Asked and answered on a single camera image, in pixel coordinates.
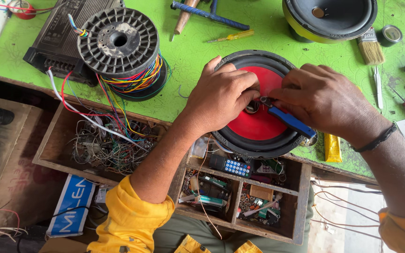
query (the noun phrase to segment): speaker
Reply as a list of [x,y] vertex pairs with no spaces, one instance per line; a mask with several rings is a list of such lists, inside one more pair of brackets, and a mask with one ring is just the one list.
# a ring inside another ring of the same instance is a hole
[[359,37],[378,14],[376,0],[283,0],[282,7],[298,35],[326,44]]
[[[295,66],[285,58],[262,50],[243,50],[224,57],[215,70],[232,63],[237,69],[254,72],[261,96],[281,87],[284,76]],[[240,112],[224,128],[212,132],[218,143],[236,154],[249,158],[274,158],[297,147],[304,137],[289,129],[266,106],[253,113]]]

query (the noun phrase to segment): olive pants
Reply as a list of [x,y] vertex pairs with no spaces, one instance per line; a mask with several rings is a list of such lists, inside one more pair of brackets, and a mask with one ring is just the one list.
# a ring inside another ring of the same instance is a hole
[[220,240],[212,234],[211,229],[205,221],[173,214],[171,219],[164,226],[154,232],[154,252],[173,253],[186,235],[189,234],[212,253],[233,253],[248,240],[262,250],[263,253],[307,253],[310,231],[309,221],[313,216],[313,203],[314,191],[312,187],[310,187],[306,225],[304,229],[304,242],[302,245],[285,243],[241,231],[235,232],[226,240]]

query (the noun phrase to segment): hand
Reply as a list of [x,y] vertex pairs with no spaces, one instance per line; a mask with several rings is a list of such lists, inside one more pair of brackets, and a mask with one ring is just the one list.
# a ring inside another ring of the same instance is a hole
[[187,105],[176,121],[187,122],[199,136],[220,130],[235,119],[248,103],[260,96],[256,74],[237,70],[231,63],[216,72],[217,56],[204,66]]
[[356,85],[328,66],[305,64],[292,69],[282,88],[269,96],[308,126],[344,138],[356,148],[391,127]]

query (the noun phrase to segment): green workbench surface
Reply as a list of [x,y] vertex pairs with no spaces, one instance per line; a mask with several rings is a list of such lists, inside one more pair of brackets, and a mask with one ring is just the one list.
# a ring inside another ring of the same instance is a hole
[[[47,8],[54,0],[30,0],[35,8]],[[184,108],[187,96],[196,85],[205,63],[217,55],[226,56],[244,49],[267,50],[283,56],[295,66],[305,63],[331,66],[346,75],[362,89],[367,99],[376,106],[376,88],[370,66],[364,65],[356,40],[326,45],[305,44],[295,41],[279,0],[222,0],[218,3],[217,14],[249,24],[256,34],[235,41],[206,43],[208,40],[225,37],[239,32],[226,25],[192,15],[181,35],[170,42],[179,10],[170,9],[171,0],[125,1],[128,8],[138,9],[148,15],[160,34],[162,55],[171,65],[173,76],[159,95],[143,102],[127,102],[127,110],[152,118],[172,122]],[[201,2],[198,7],[209,10],[210,3]],[[405,1],[378,1],[379,13],[374,27],[379,30],[392,24],[403,32],[402,42],[391,48],[383,48],[386,62],[379,66],[382,78],[384,108],[382,114],[391,121],[405,119],[402,101],[387,87],[395,87],[405,97]],[[48,15],[39,15],[31,20],[13,16],[7,23],[0,38],[0,76],[43,88],[51,88],[48,77],[23,61],[23,56],[32,45]],[[63,79],[55,79],[59,86]],[[77,96],[98,103],[108,104],[100,87],[70,82]],[[68,86],[65,92],[72,95]],[[290,155],[301,157],[308,162],[327,165],[331,170],[357,175],[358,178],[373,180],[373,174],[364,160],[351,150],[346,141],[341,144],[343,163],[325,163],[323,135],[313,147],[297,147]]]

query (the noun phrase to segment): wooden drawer compartment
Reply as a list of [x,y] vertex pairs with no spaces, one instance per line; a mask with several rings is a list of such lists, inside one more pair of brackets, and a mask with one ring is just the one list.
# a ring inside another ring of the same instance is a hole
[[[83,106],[73,106],[80,112],[89,113]],[[104,169],[95,169],[90,164],[79,164],[71,159],[74,145],[73,141],[70,140],[76,137],[76,124],[79,120],[84,119],[77,113],[68,111],[63,104],[60,104],[33,162],[103,184],[116,186],[125,177],[124,175],[105,171]],[[127,119],[147,123],[144,119],[135,116],[127,116]],[[160,137],[165,133],[165,126],[161,123],[156,123],[156,125],[153,129],[157,132],[160,140]]]
[[[178,170],[196,170],[201,167],[202,159],[187,157],[185,168],[180,167]],[[304,226],[307,212],[307,199],[309,196],[311,166],[301,164],[296,161],[287,160],[286,162],[286,183],[283,186],[274,186],[259,181],[243,178],[237,175],[227,174],[219,170],[209,168],[209,158],[202,165],[200,173],[205,172],[228,179],[232,182],[232,197],[226,217],[214,216],[208,213],[212,223],[220,226],[229,227],[235,230],[260,235],[263,237],[276,239],[288,243],[301,245],[304,238]],[[185,173],[180,173],[182,181],[179,189],[182,189],[185,183]],[[237,207],[242,198],[242,188],[244,183],[260,186],[267,189],[273,189],[275,193],[282,192],[283,198],[280,201],[280,219],[279,227],[271,227],[259,222],[242,220],[236,218]],[[176,203],[175,213],[208,221],[203,211],[198,210],[186,203],[178,203],[178,198],[173,199]]]

